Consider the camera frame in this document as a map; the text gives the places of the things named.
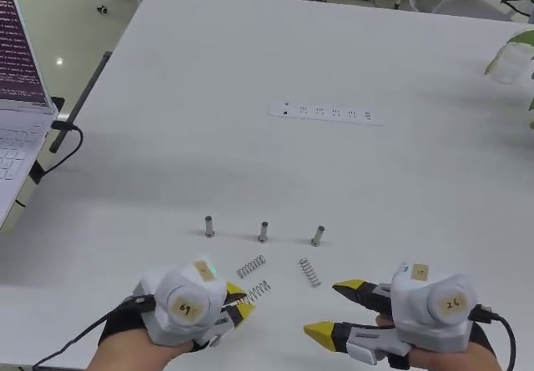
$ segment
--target power strip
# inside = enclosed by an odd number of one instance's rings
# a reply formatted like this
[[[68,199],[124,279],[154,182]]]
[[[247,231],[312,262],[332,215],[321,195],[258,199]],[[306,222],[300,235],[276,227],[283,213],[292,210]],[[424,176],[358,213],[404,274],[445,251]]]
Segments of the power strip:
[[[290,102],[273,103],[269,106],[269,115],[282,118],[315,119],[336,123],[358,123],[362,125],[384,125],[369,110],[355,108],[333,108],[323,106],[306,106]]]

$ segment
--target hand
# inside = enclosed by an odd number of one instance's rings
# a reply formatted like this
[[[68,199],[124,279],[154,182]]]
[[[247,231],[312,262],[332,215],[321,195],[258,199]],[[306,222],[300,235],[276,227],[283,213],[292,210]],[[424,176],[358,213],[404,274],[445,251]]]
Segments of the hand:
[[[393,325],[384,316],[376,318],[379,326]],[[501,367],[490,351],[479,344],[469,342],[462,353],[433,353],[413,348],[410,353],[410,366],[430,371],[501,371]]]
[[[174,348],[158,346],[145,329],[132,329],[107,337],[98,347],[88,371],[161,371],[180,354],[193,349],[193,342]]]

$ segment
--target coil spring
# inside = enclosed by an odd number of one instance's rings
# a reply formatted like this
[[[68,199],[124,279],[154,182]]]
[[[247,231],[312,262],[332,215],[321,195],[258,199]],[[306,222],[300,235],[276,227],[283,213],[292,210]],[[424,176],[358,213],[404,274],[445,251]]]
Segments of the coil spring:
[[[243,303],[252,304],[269,291],[270,291],[270,286],[267,283],[267,281],[264,280],[264,282],[258,283],[251,290],[249,290],[246,297],[242,298],[241,300],[238,300],[236,303],[237,304],[243,304]]]
[[[254,260],[249,261],[243,267],[239,268],[236,273],[240,278],[246,277],[248,274],[254,272],[258,267],[261,267],[267,263],[264,256],[258,256]]]
[[[299,261],[299,265],[302,268],[302,272],[304,273],[304,275],[308,278],[308,281],[310,281],[310,285],[314,288],[317,288],[320,285],[320,280],[317,277],[317,274],[315,273],[315,270],[311,265],[309,259],[302,258]]]

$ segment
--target black cable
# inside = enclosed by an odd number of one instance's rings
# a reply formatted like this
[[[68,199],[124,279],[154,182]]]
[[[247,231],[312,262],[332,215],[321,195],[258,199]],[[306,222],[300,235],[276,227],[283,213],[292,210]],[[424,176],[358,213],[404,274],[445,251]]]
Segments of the black cable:
[[[52,358],[55,358],[67,351],[68,348],[70,348],[73,344],[79,342],[85,335],[87,335],[89,332],[91,332],[93,329],[97,328],[100,324],[105,323],[109,317],[111,317],[114,313],[118,312],[119,310],[124,310],[126,308],[137,308],[139,312],[141,313],[147,313],[148,311],[154,310],[155,307],[155,300],[154,296],[152,294],[147,294],[144,296],[133,296],[132,298],[129,298],[128,300],[122,302],[119,306],[111,310],[110,312],[106,313],[103,317],[100,317],[98,320],[96,320],[94,323],[89,325],[86,329],[84,329],[78,336],[76,336],[74,339],[71,339],[65,344],[62,348],[60,348],[57,352],[54,352],[50,354],[49,356],[37,361],[33,366],[32,370],[37,371],[39,366],[46,363],[48,360],[51,360]]]
[[[514,367],[516,366],[516,335],[514,335],[514,332],[511,330],[511,326],[504,319],[504,317],[501,317],[497,313],[493,313],[491,311],[491,308],[484,307],[480,304],[477,304],[469,314],[469,319],[471,321],[475,321],[477,323],[491,323],[491,321],[498,321],[502,323],[502,326],[505,328],[506,332],[508,333],[508,338],[510,339],[510,360],[508,361],[508,367],[506,368],[506,371],[512,371]]]
[[[516,8],[511,2],[531,2],[534,3],[534,0],[501,0],[501,4],[506,4],[509,8],[514,10],[516,13],[524,15],[525,17],[530,17],[531,14],[527,14],[524,11],[521,11],[519,8]]]
[[[508,361],[508,368],[506,371],[512,371],[516,366],[516,335],[514,335],[514,331],[511,330],[511,326],[508,321],[506,321],[499,314],[495,314],[493,319],[502,323],[502,326],[508,332],[508,338],[510,338],[510,360]]]
[[[82,131],[82,129],[80,129],[76,125],[74,125],[73,123],[65,123],[65,122],[62,122],[62,121],[55,121],[52,124],[52,128],[56,129],[56,130],[60,130],[60,131],[65,131],[65,130],[66,131],[76,131],[80,135],[80,140],[78,142],[78,146],[76,146],[76,148],[71,153],[69,153],[67,156],[65,156],[65,158],[63,160],[61,160],[59,163],[57,163],[56,165],[54,165],[50,169],[46,170],[44,172],[44,174],[43,174],[43,177],[45,175],[51,173],[54,169],[59,167],[61,164],[65,163],[69,158],[71,158],[74,154],[76,154],[76,152],[82,147],[82,144],[83,144],[83,131]]]

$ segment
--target metal pin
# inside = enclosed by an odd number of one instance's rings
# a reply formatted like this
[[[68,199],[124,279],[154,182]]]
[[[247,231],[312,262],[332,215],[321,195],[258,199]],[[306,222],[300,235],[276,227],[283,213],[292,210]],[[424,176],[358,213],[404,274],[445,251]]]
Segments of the metal pin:
[[[211,219],[211,215],[206,215],[206,218],[204,218],[204,221],[206,222],[206,238],[212,238],[215,235],[214,231],[214,222]]]
[[[319,246],[320,245],[320,239],[323,237],[323,233],[325,231],[325,227],[323,227],[322,225],[320,225],[318,228],[317,228],[317,232],[315,232],[315,236],[313,239],[311,239],[311,244],[312,246]]]
[[[267,242],[267,227],[269,226],[269,223],[264,221],[261,223],[261,229],[259,230],[259,236],[258,240],[261,243]]]

